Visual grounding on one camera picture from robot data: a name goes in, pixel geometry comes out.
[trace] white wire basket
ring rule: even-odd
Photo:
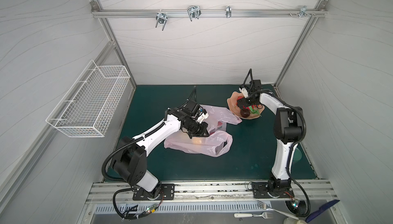
[[[130,79],[123,65],[97,66],[91,62],[94,65],[90,63],[85,68],[46,119],[68,137],[104,137]],[[87,78],[79,81],[83,74]],[[67,99],[72,90],[76,90],[75,94]]]

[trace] green table surface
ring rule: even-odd
[[[228,107],[227,99],[239,85],[197,85],[197,102]],[[263,85],[273,90],[271,85]],[[164,117],[168,107],[179,106],[188,98],[192,85],[138,85],[132,99],[120,138],[143,133]],[[159,180],[257,180],[268,179],[276,157],[277,141],[273,135],[275,115],[265,109],[260,118],[243,119],[238,125],[228,124],[233,136],[228,153],[217,158],[189,154],[164,148],[160,143],[148,156],[147,168]],[[300,161],[292,164],[295,179],[315,179],[303,149]],[[118,177],[112,169],[108,173]]]

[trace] pink plastic bag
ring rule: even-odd
[[[202,153],[212,157],[218,157],[227,153],[232,145],[232,135],[225,132],[226,123],[238,124],[242,122],[225,107],[201,105],[209,113],[204,122],[208,123],[209,137],[193,137],[182,131],[168,136],[164,141],[164,148],[172,148],[185,153]]]

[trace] fork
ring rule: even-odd
[[[272,219],[273,218],[273,214],[269,213],[269,212],[263,212],[260,215],[254,215],[254,214],[249,214],[249,213],[234,213],[233,216],[236,218],[243,218],[243,217],[263,217],[265,219]]]
[[[299,219],[297,216],[294,216],[294,215],[289,214],[287,212],[282,212],[282,211],[279,211],[279,210],[276,210],[276,209],[269,208],[269,206],[266,203],[262,202],[262,201],[257,200],[257,202],[258,202],[258,206],[261,207],[264,210],[273,210],[273,211],[275,211],[277,213],[285,215],[286,217],[290,217],[290,218],[293,218],[293,219],[296,219],[296,220]]]

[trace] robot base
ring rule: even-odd
[[[289,189],[282,190],[282,194],[279,196],[277,194],[271,194],[269,193],[267,182],[252,182],[251,186],[253,189],[252,194],[254,198],[290,198],[288,194],[285,193],[285,191],[292,196],[294,195],[293,191]]]
[[[156,199],[151,199],[151,193],[146,192],[142,187],[134,192],[132,200],[161,200],[162,194],[164,195],[164,200],[173,200],[174,198],[174,184],[161,184],[161,192]]]

